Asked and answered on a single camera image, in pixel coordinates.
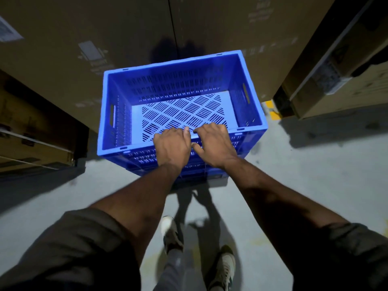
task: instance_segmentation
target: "white sneaker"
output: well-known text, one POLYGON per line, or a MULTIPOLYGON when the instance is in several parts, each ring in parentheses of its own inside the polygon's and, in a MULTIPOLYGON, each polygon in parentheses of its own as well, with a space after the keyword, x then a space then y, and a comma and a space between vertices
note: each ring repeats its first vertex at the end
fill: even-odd
POLYGON ((177 224, 171 216, 167 215, 162 217, 161 232, 166 254, 168 254, 171 249, 183 250, 183 242, 178 237, 177 224))
POLYGON ((224 245, 218 255, 215 278, 210 282, 208 290, 213 287, 221 287, 225 291, 230 291, 236 269, 236 260, 229 246, 224 245))

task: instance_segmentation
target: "right hand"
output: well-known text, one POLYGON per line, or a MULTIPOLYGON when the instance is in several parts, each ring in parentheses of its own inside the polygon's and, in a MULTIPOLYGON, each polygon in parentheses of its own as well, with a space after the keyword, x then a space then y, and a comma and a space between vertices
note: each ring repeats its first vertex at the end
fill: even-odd
POLYGON ((194 132, 201 138, 203 149, 197 143, 191 143, 191 146, 207 164, 225 170, 227 161, 238 159, 224 124, 204 124, 194 132))

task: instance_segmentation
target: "concrete floor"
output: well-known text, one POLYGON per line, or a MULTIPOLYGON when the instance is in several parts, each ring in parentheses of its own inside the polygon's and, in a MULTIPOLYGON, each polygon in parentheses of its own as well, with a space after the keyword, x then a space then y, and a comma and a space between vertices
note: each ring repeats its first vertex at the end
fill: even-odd
MULTIPOLYGON (((269 119, 269 130, 246 159, 348 220, 388 235, 387 110, 372 107, 305 121, 269 119)), ((86 169, 0 184, 0 274, 65 211, 83 208, 136 178, 94 159, 86 161, 86 169)), ((232 180, 226 186, 213 182, 181 189, 168 196, 163 214, 185 223, 186 290, 205 289, 201 270, 208 269, 223 244, 232 247, 237 260, 233 291, 291 289, 291 274, 232 180)), ((158 229, 140 268, 143 290, 152 290, 164 260, 158 229)))

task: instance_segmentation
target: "leg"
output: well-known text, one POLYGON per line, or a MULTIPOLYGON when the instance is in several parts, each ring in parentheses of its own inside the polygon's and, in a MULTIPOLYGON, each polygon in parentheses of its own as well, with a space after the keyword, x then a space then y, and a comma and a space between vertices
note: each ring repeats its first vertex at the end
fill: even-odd
POLYGON ((217 256, 215 276, 208 287, 209 291, 229 291, 232 287, 236 261, 229 246, 224 245, 217 256))
POLYGON ((183 243, 178 238, 177 225, 172 217, 162 218, 161 232, 167 263, 154 291, 181 291, 185 274, 183 243))

